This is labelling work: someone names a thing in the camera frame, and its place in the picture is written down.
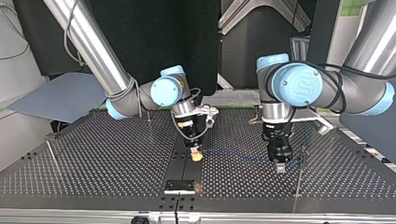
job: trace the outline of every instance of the blue joint cap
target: blue joint cap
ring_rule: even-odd
[[[107,108],[107,113],[111,116],[113,119],[127,119],[128,117],[123,116],[120,114],[119,111],[114,108],[113,104],[111,104],[110,99],[107,98],[106,100],[106,108]]]
[[[256,62],[256,72],[259,70],[263,69],[264,67],[267,67],[272,64],[276,63],[286,63],[289,61],[289,55],[287,53],[281,53],[281,54],[274,54],[270,56],[264,56],[260,57],[257,59]]]
[[[155,104],[169,106],[180,100],[183,88],[175,77],[160,77],[151,86],[151,98]]]
[[[375,116],[375,115],[380,115],[387,111],[390,106],[393,103],[393,96],[395,94],[395,90],[392,86],[392,84],[387,82],[385,94],[382,96],[381,100],[376,103],[373,107],[370,109],[359,113],[358,115],[363,115],[363,116]]]
[[[165,68],[160,73],[161,73],[161,77],[166,77],[169,75],[180,74],[180,73],[186,75],[186,73],[184,72],[184,69],[181,65],[176,65],[176,66],[173,66],[170,68]]]
[[[305,106],[314,103],[323,89],[323,79],[317,69],[303,63],[290,63],[274,73],[273,94],[280,102]]]

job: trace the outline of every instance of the perforated metal surface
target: perforated metal surface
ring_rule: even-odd
[[[276,174],[268,160],[262,126],[248,125],[254,110],[221,110],[215,127],[205,137],[203,196],[208,198],[291,198],[297,183],[299,161]],[[303,138],[293,138],[299,146]]]
[[[53,156],[44,146],[0,173],[0,207],[396,214],[395,174],[350,139],[295,123],[294,160],[276,174],[252,117],[252,109],[220,110],[200,163],[171,159],[186,149],[168,112],[151,113],[151,123],[97,113],[53,142]],[[309,156],[296,197],[302,145]],[[163,195],[166,179],[196,180],[202,192]]]
[[[370,162],[379,162],[368,152],[353,150],[334,135],[308,136],[310,148],[304,168],[302,194],[310,199],[396,199],[396,186]]]
[[[310,199],[395,199],[396,188],[370,167],[338,135],[318,134],[311,122],[294,123],[290,144],[294,159],[285,174],[277,174],[260,139],[261,125],[248,125],[253,110],[221,110],[205,138],[202,197],[219,199],[294,199],[305,145],[309,156],[300,193]]]
[[[0,182],[0,193],[158,196],[177,133],[168,112],[152,113],[151,119],[96,113],[52,143],[57,160],[49,149],[37,152]]]

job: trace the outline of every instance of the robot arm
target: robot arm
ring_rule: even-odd
[[[186,147],[191,150],[191,158],[199,161],[202,158],[201,138],[212,127],[213,116],[219,111],[208,105],[197,105],[183,68],[178,65],[164,69],[160,78],[139,88],[136,80],[122,67],[84,1],[44,2],[63,29],[68,31],[78,52],[104,88],[109,115],[114,119],[125,119],[138,115],[141,109],[171,106],[172,118],[185,139]],[[207,115],[206,128],[200,132],[197,116],[202,115]]]
[[[263,139],[269,142],[270,160],[291,160],[289,136],[299,107],[312,105],[363,116],[385,112],[393,102],[394,89],[387,80],[396,72],[395,52],[396,1],[378,0],[341,73],[312,63],[289,62],[287,54],[259,58],[257,74],[267,137]]]

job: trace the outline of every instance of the blue panel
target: blue panel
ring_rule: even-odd
[[[105,91],[93,75],[66,73],[23,96],[8,108],[72,123],[100,106],[105,99]]]

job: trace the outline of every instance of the small yellow object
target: small yellow object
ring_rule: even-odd
[[[191,153],[191,159],[193,161],[200,161],[202,159],[202,152],[192,152]]]

